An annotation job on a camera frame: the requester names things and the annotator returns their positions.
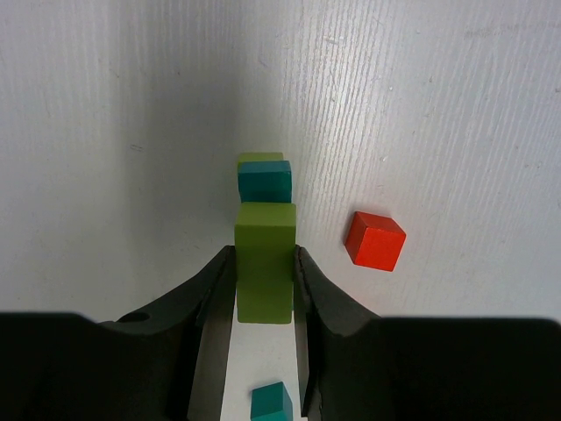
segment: stacked block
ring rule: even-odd
[[[293,421],[292,402],[282,382],[253,390],[251,420]]]
[[[296,207],[290,203],[290,164],[282,158],[282,153],[244,153],[238,160],[242,203],[235,242],[238,321],[242,323],[288,324],[292,320]]]
[[[405,238],[393,219],[355,212],[344,244],[355,265],[392,272]]]

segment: cube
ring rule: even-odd
[[[392,272],[405,237],[393,219],[355,212],[344,245],[355,265]]]
[[[296,206],[242,203],[235,232],[238,321],[292,321]]]
[[[252,421],[293,421],[292,402],[283,382],[254,389]]]
[[[259,162],[259,161],[284,161],[282,152],[245,152],[238,156],[238,171],[239,167],[244,162]]]
[[[243,202],[290,203],[292,173],[288,161],[244,162],[238,171]]]

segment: yellow-green block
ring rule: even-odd
[[[244,162],[284,161],[282,152],[245,152],[238,156],[239,166]]]
[[[296,206],[242,203],[235,228],[238,321],[292,320]]]

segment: white wood grain surface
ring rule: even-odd
[[[232,243],[236,155],[281,150],[298,242],[368,308],[559,319],[560,43],[557,0],[4,0],[0,308],[165,293]],[[355,210],[407,232],[392,274],[351,264]],[[296,399],[291,331],[234,333],[224,419]]]

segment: red block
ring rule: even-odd
[[[355,265],[392,272],[405,237],[393,219],[355,212],[344,245]]]

